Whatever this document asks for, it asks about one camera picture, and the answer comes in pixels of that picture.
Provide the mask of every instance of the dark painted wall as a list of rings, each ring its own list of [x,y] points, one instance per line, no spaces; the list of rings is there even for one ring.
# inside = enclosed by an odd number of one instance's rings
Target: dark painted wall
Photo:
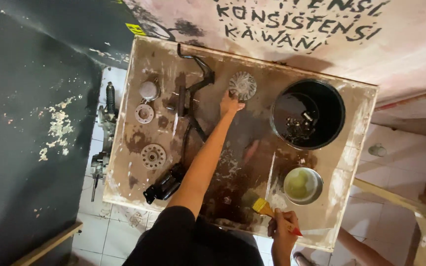
[[[0,265],[14,262],[74,223],[101,68],[85,54],[0,11]],[[39,161],[40,150],[56,140],[49,136],[54,119],[48,108],[70,97],[72,103],[56,107],[68,115],[73,128],[63,136],[69,153],[64,156],[57,145],[48,148],[48,160]],[[58,264],[70,252],[70,241],[41,264]]]
[[[139,23],[122,0],[0,0],[0,10],[103,64],[127,69],[134,34],[126,23]]]

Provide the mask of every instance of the yellow sticker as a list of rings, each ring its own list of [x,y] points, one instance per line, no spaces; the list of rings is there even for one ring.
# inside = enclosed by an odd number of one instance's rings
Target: yellow sticker
[[[139,25],[126,23],[126,27],[134,34],[145,35],[144,31]]]

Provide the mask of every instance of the black bucket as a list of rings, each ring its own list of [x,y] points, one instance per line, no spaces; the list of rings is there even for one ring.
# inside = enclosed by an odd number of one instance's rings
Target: black bucket
[[[272,106],[270,123],[274,132],[292,147],[319,149],[343,129],[345,104],[327,82],[298,81],[279,94]]]

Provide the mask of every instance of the hand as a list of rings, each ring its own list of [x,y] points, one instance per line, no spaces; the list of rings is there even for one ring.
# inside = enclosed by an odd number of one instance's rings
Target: hand
[[[298,239],[298,236],[290,233],[287,229],[286,220],[300,229],[299,220],[294,211],[282,213],[278,208],[275,209],[275,219],[269,221],[267,228],[267,235],[274,239],[271,250],[274,265],[288,265],[287,261],[290,263],[290,254]]]
[[[233,95],[233,97],[231,98],[230,91],[226,90],[224,92],[223,99],[221,99],[220,103],[221,117],[223,118],[227,113],[235,114],[244,107],[245,104],[239,103],[238,97],[236,95]]]

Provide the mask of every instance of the green liquid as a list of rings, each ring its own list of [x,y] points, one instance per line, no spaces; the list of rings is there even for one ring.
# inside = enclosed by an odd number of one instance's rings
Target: green liquid
[[[308,196],[306,184],[308,182],[308,175],[305,171],[300,170],[296,177],[290,179],[286,188],[287,194],[296,199],[304,199]]]

